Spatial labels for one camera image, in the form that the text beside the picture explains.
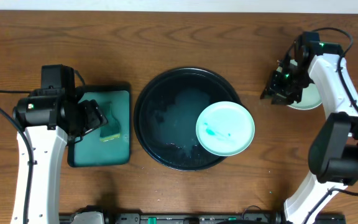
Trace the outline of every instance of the cable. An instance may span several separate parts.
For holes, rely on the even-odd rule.
[[[339,78],[341,79],[341,83],[342,83],[342,86],[343,88],[345,89],[345,92],[347,94],[347,96],[349,97],[349,100],[351,101],[351,104],[352,106],[354,107],[354,109],[357,111],[358,113],[358,106],[357,106],[357,102],[356,100],[353,99],[353,96],[350,92],[350,90],[348,89],[347,85],[346,85],[346,82],[345,82],[345,79],[343,78],[343,74],[342,74],[342,67],[341,67],[341,61],[342,59],[345,57],[345,54],[350,50],[350,48],[353,46],[353,37],[347,33],[346,31],[344,30],[341,30],[341,29],[337,29],[337,28],[333,28],[333,27],[323,27],[323,28],[319,28],[319,29],[315,29],[313,30],[313,32],[317,32],[317,31],[320,31],[320,30],[335,30],[335,31],[338,31],[344,35],[346,35],[349,40],[350,40],[350,44],[349,46],[347,47],[347,49],[343,52],[342,55],[339,56],[338,58],[338,62],[337,62],[337,72],[338,72],[338,75],[339,75]],[[347,194],[347,195],[351,195],[351,196],[358,196],[358,192],[351,192],[351,191],[348,191],[348,190],[342,190],[342,189],[336,189],[336,188],[333,188],[333,189],[329,189],[327,191],[327,193],[319,200],[319,202],[313,207],[313,209],[308,213],[308,215],[306,216],[305,220],[304,220],[304,224],[308,223],[308,220],[310,218],[310,216],[317,210],[317,208],[327,199],[327,197],[329,195],[331,195],[334,191],[338,191],[338,192],[341,192],[341,193],[344,193],[344,194]]]
[[[244,211],[243,211],[243,213],[241,214],[241,219],[243,220],[244,219],[244,215],[246,215],[246,213],[247,213],[247,210],[249,209],[249,208],[252,208],[252,207],[254,207],[254,208],[258,208],[259,210],[261,210],[262,211],[262,209],[259,207],[259,206],[256,206],[256,205],[250,205],[250,206],[248,206]]]
[[[29,154],[29,174],[27,176],[27,187],[25,189],[24,196],[24,208],[23,208],[23,224],[27,224],[28,214],[29,214],[29,200],[30,200],[30,189],[31,189],[31,180],[32,180],[32,169],[34,165],[34,160],[32,157],[32,151],[29,144],[29,140],[24,135],[22,128],[4,111],[0,108],[0,113],[16,128],[17,132],[22,137],[24,144],[27,148],[27,152]]]
[[[28,94],[30,94],[31,91],[22,91],[22,90],[0,90],[0,93],[28,93]]]
[[[82,85],[85,85],[85,80],[82,78],[82,76],[80,75],[79,71],[74,70],[74,73],[80,79],[80,81],[82,82]]]

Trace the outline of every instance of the large black dish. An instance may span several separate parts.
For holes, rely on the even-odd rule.
[[[241,103],[220,75],[200,68],[177,68],[155,77],[140,93],[134,111],[136,136],[151,157],[178,170],[212,167],[225,157],[197,140],[196,122],[209,105]]]

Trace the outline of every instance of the green scrubber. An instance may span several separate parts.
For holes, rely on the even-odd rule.
[[[100,127],[100,141],[105,142],[108,140],[116,139],[121,136],[121,129],[119,122],[112,115],[112,106],[111,102],[104,103],[100,106],[103,114],[106,116],[109,121],[108,124]]]

